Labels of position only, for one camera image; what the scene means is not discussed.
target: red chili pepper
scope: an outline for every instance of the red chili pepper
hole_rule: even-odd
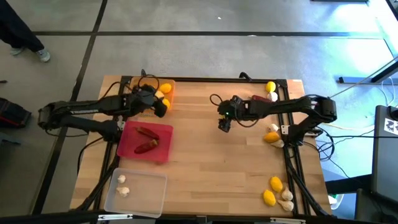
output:
[[[267,99],[267,98],[264,98],[264,97],[258,96],[258,95],[253,95],[251,98],[253,100],[261,100],[261,101],[264,101],[266,103],[272,103],[272,101],[270,99]]]
[[[134,152],[135,152],[136,154],[142,154],[142,153],[145,153],[145,152],[147,152],[147,151],[153,150],[154,148],[156,148],[156,146],[157,146],[158,144],[159,144],[159,142],[158,142],[157,140],[153,139],[153,140],[150,141],[150,142],[144,143],[144,144],[142,144],[142,145],[136,147],[136,149],[134,150]]]
[[[155,132],[151,131],[150,129],[147,128],[143,128],[143,127],[136,127],[136,130],[141,133],[144,134],[146,136],[151,137],[152,139],[156,139],[159,140],[159,135],[156,134]]]

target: gray floor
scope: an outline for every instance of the gray floor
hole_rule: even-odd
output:
[[[101,5],[100,0],[9,2],[34,31],[90,31]],[[374,15],[375,8],[366,4],[309,0],[108,0],[100,30],[379,33],[380,21]],[[9,47],[0,43],[0,79],[9,81],[0,85],[0,96],[34,112],[27,128],[0,130],[23,141],[22,146],[6,145],[0,151],[0,216],[30,212],[54,140],[36,126],[37,110],[52,101],[69,99],[89,39],[39,38],[52,53],[50,63],[39,63],[31,52],[11,57],[7,53]],[[302,79],[306,93],[330,96],[347,87],[336,84],[338,76],[368,75],[391,59],[383,39],[97,37],[78,99],[96,98],[104,75],[139,75],[142,68],[158,76],[235,78],[245,71],[254,78]],[[391,98],[392,87],[385,89]],[[366,116],[374,114],[376,105],[385,104],[378,86],[358,86],[335,100],[339,116],[336,124],[347,127],[371,125],[373,118]],[[331,134],[363,133],[325,128]],[[68,209],[76,181],[77,155],[85,141],[65,141],[44,212]],[[336,147],[333,160],[348,175],[368,174],[371,142],[345,141]],[[322,167],[342,175],[330,162],[322,163]]]

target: wooden table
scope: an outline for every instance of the wooden table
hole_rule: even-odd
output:
[[[99,97],[120,76],[105,76]],[[115,85],[108,95],[117,94]],[[304,95],[301,80],[288,80],[290,98]],[[291,217],[279,205],[268,207],[262,192],[271,189],[269,179],[278,176],[287,182],[282,149],[262,140],[266,126],[278,124],[277,115],[260,120],[252,128],[232,123],[231,131],[224,133],[218,126],[219,115],[209,96],[217,93],[222,99],[233,95],[247,98],[264,95],[263,84],[177,82],[174,104],[164,118],[135,116],[130,120],[169,124],[174,127],[170,161],[164,165],[121,158],[119,167],[167,174],[167,190],[163,214],[278,216]],[[299,123],[306,115],[294,113]],[[96,114],[95,120],[112,117]],[[90,133],[87,142],[99,137]],[[79,206],[97,184],[103,162],[105,142],[86,149],[76,181],[70,208]],[[309,146],[300,148],[305,182],[315,200],[331,213],[318,152]],[[103,190],[101,208],[106,198]],[[303,213],[299,188],[296,186],[299,213]]]

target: clear plastic container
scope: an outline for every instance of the clear plastic container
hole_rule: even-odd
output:
[[[120,175],[126,176],[123,184],[118,182]],[[104,209],[107,212],[159,218],[163,210],[166,183],[165,174],[116,168],[113,171]],[[122,197],[116,190],[118,187],[128,187],[130,190],[128,196]]]

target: red tray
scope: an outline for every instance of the red tray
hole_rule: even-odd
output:
[[[137,146],[152,140],[150,137],[138,133],[136,127],[144,127],[159,135],[159,145],[142,154],[134,153]],[[172,142],[173,127],[164,124],[127,121],[124,125],[122,137],[119,142],[118,156],[129,159],[144,159],[165,163],[169,161],[170,145]]]

